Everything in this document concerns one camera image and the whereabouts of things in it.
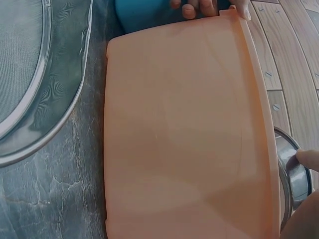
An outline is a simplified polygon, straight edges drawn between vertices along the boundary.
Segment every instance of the stainless steel bowl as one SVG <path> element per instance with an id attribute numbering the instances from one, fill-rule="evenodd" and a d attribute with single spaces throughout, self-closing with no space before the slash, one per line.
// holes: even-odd
<path id="1" fill-rule="evenodd" d="M 279 164 L 279 177 L 285 196 L 285 210 L 281 230 L 292 213 L 312 193 L 312 178 L 309 169 L 303 167 L 296 158 L 300 148 L 287 133 L 275 127 L 275 138 Z"/>

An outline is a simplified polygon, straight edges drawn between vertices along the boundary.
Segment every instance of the blue container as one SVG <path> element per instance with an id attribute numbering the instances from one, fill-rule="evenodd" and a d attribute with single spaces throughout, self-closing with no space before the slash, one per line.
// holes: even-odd
<path id="1" fill-rule="evenodd" d="M 227 0 L 218 1 L 218 9 L 229 6 Z M 115 9 L 125 33 L 185 20 L 181 7 L 171 9 L 169 0 L 115 0 Z"/>

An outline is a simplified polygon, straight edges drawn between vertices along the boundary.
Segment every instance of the screw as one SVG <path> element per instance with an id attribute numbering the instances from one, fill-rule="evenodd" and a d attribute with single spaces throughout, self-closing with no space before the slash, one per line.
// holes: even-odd
<path id="1" fill-rule="evenodd" d="M 273 105 L 273 109 L 274 109 L 275 111 L 279 111 L 279 110 L 280 110 L 280 105 L 279 105 L 279 104 L 274 104 L 274 105 Z"/>
<path id="2" fill-rule="evenodd" d="M 272 77 L 273 74 L 271 74 L 270 72 L 266 71 L 266 72 L 265 72 L 265 76 L 267 76 L 267 77 Z"/>

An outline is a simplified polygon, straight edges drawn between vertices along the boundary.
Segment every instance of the wood grain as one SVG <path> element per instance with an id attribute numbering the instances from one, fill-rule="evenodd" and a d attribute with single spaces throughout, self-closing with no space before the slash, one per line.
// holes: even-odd
<path id="1" fill-rule="evenodd" d="M 301 0 L 305 9 L 319 12 L 319 0 Z"/>
<path id="2" fill-rule="evenodd" d="M 319 89 L 319 34 L 300 0 L 280 0 L 307 59 Z"/>
<path id="3" fill-rule="evenodd" d="M 269 91 L 267 92 L 267 94 L 274 126 L 282 129 L 288 134 L 291 134 L 286 102 L 283 92 Z"/>
<path id="4" fill-rule="evenodd" d="M 267 90 L 279 90 L 282 88 L 277 67 L 270 50 L 270 46 L 266 39 L 264 30 L 260 24 L 256 11 L 251 3 L 249 3 L 249 11 L 252 20 L 248 21 L 248 26 L 252 34 L 260 66 Z"/>
<path id="5" fill-rule="evenodd" d="M 283 8 L 255 2 L 281 77 L 292 136 L 304 149 L 319 149 L 319 103 L 306 58 Z M 318 188 L 318 174 L 314 174 Z"/>
<path id="6" fill-rule="evenodd" d="M 264 1 L 264 2 L 279 3 L 278 0 L 253 0 L 253 1 Z"/>

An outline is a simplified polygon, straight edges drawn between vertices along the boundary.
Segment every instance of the orange plastic lid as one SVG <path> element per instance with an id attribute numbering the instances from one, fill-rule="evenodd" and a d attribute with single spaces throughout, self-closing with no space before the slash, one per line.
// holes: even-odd
<path id="1" fill-rule="evenodd" d="M 104 169 L 109 239 L 279 237 L 266 88 L 236 11 L 113 39 Z"/>

